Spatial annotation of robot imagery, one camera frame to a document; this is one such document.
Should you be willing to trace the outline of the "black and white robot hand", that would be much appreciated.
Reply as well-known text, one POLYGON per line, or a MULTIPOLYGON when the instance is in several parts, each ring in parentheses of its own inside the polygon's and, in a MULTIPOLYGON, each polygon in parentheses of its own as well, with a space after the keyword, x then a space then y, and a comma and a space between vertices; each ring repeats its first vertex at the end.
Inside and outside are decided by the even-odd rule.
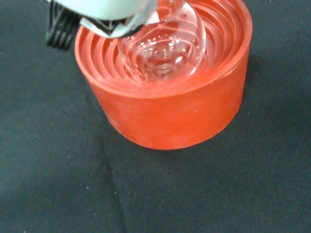
POLYGON ((132 36, 160 21, 156 0, 49 0, 45 42, 68 50, 79 26, 106 38, 132 36))

